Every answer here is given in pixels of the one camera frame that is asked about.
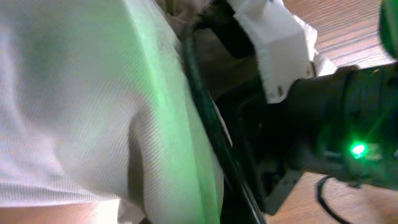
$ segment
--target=green light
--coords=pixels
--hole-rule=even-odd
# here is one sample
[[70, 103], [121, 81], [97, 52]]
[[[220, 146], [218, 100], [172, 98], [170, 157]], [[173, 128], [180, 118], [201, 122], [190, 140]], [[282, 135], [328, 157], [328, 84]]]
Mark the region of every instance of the green light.
[[363, 157], [365, 151], [366, 151], [366, 145], [362, 143], [354, 144], [353, 147], [351, 148], [351, 152], [353, 153], [355, 159]]

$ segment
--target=white plastic piece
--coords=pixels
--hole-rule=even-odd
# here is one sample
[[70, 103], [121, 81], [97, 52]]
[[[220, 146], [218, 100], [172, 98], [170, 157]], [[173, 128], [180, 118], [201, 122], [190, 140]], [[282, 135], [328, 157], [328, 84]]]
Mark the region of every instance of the white plastic piece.
[[294, 81], [313, 75], [304, 30], [281, 4], [264, 0], [229, 3], [254, 44], [267, 102], [280, 103]]

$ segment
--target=white fabric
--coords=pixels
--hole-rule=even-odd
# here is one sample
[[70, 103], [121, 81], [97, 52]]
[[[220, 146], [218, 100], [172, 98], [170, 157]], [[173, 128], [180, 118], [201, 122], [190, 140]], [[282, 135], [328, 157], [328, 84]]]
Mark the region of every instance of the white fabric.
[[0, 206], [218, 223], [221, 169], [150, 0], [0, 0]]

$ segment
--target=black cord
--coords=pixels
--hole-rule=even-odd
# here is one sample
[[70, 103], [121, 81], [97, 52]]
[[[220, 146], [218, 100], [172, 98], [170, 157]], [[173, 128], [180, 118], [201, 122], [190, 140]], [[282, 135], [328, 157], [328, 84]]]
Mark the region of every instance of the black cord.
[[191, 94], [195, 106], [197, 107], [201, 121], [223, 168], [227, 179], [232, 183], [235, 192], [240, 192], [245, 204], [248, 206], [251, 219], [258, 224], [266, 224], [260, 209], [254, 199], [253, 193], [249, 187], [239, 164], [231, 155], [232, 147], [227, 135], [221, 125], [218, 114], [215, 110], [213, 100], [204, 84], [200, 70], [198, 68], [198, 59], [195, 45], [195, 32], [206, 28], [205, 18], [198, 16], [192, 24], [184, 27], [182, 37], [183, 59], [185, 73], [191, 89]]
[[338, 221], [341, 224], [351, 224], [349, 221], [345, 220], [344, 218], [342, 218], [341, 216], [337, 215], [337, 213], [335, 213], [326, 203], [325, 199], [323, 199], [322, 197], [322, 190], [323, 190], [323, 186], [325, 184], [325, 182], [330, 179], [333, 178], [331, 176], [326, 176], [322, 179], [320, 179], [317, 183], [317, 200], [318, 203], [322, 206], [322, 208], [332, 217], [334, 218], [336, 221]]

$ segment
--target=wooden surface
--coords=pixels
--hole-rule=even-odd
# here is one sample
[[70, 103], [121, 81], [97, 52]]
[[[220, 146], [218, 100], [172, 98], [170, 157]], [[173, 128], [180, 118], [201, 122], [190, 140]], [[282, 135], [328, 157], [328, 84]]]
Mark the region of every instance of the wooden surface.
[[[377, 35], [379, 0], [285, 0], [285, 4], [318, 30], [316, 48], [335, 64], [372, 67], [392, 62]], [[321, 177], [305, 174], [269, 223], [337, 223], [315, 201], [315, 184]], [[368, 186], [356, 190], [332, 179], [324, 194], [330, 206], [353, 223], [398, 223], [398, 192]]]
[[379, 43], [380, 0], [285, 0], [318, 31], [316, 48], [337, 65], [372, 67], [391, 62]]

